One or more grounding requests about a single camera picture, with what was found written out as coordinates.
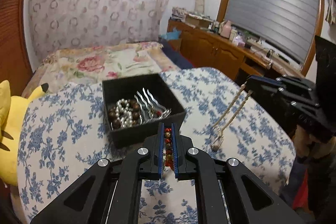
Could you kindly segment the right hand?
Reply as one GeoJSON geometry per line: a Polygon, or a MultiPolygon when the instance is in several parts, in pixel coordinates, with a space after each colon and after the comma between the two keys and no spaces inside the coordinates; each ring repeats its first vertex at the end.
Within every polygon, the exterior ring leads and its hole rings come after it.
{"type": "Polygon", "coordinates": [[[322,143],[315,136],[308,134],[301,126],[297,125],[293,137],[297,157],[320,159],[331,153],[335,153],[335,136],[327,143],[322,143]]]}

